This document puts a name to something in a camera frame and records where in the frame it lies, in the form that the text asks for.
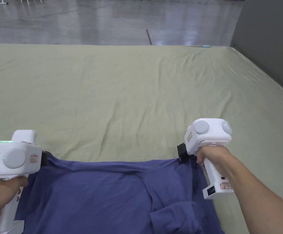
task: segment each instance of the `gripper handle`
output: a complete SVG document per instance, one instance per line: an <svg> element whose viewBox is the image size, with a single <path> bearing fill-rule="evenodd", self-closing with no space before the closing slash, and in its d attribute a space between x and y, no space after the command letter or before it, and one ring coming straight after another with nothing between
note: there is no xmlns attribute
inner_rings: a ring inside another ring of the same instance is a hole
<svg viewBox="0 0 283 234"><path fill-rule="evenodd" d="M211 161L207 158L204 159L203 161L204 166L206 168L206 172L208 174L209 180L210 180L210 184L213 183L221 183L222 182L222 175L217 171L217 169L215 168L214 164L211 163Z"/></svg>

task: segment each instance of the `round gray button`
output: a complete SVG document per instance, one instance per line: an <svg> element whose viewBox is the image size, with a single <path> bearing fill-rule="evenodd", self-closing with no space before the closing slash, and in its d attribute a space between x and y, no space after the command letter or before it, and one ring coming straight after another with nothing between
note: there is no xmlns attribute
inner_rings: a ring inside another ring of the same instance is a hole
<svg viewBox="0 0 283 234"><path fill-rule="evenodd" d="M222 122L222 127L223 127L223 130L227 134L231 135L233 133L233 130L231 129L231 126L230 126L229 122L227 122L227 121Z"/></svg>
<svg viewBox="0 0 283 234"><path fill-rule="evenodd" d="M21 167L25 163L25 152L19 148L12 148L4 154L3 163L10 169Z"/></svg>
<svg viewBox="0 0 283 234"><path fill-rule="evenodd" d="M209 130L209 124L205 120L199 120L198 122L195 123L194 128L196 133L205 134Z"/></svg>

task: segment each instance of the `forearm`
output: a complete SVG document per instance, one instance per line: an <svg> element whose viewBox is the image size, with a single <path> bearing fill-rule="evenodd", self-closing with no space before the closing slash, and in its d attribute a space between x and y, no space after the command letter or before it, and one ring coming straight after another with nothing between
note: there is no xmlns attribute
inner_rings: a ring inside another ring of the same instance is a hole
<svg viewBox="0 0 283 234"><path fill-rule="evenodd" d="M283 199L236 158L227 159L225 167L250 234L283 234Z"/></svg>

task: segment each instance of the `hand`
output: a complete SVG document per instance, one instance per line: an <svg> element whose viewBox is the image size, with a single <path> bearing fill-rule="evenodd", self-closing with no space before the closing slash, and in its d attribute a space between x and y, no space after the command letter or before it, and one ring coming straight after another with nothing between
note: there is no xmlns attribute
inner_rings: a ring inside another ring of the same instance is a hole
<svg viewBox="0 0 283 234"><path fill-rule="evenodd" d="M227 160L235 157L224 146L203 146L198 152L197 164L203 163L205 158L209 159L211 163L214 164L222 176L227 177Z"/></svg>
<svg viewBox="0 0 283 234"><path fill-rule="evenodd" d="M25 176L3 181L0 179L0 210L4 208L19 192L20 187L27 186Z"/></svg>

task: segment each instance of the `label sticker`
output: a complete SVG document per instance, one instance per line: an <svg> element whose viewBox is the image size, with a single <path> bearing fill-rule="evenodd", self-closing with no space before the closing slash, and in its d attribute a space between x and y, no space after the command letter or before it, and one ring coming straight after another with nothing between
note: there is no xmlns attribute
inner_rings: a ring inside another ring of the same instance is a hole
<svg viewBox="0 0 283 234"><path fill-rule="evenodd" d="M187 141L189 142L191 138L192 138L192 132L190 132L190 134L189 134L189 136L187 138Z"/></svg>
<svg viewBox="0 0 283 234"><path fill-rule="evenodd" d="M37 163L38 162L38 156L37 155L31 155L30 163Z"/></svg>
<svg viewBox="0 0 283 234"><path fill-rule="evenodd" d="M232 190L233 189L230 183L221 183L220 188L222 190Z"/></svg>

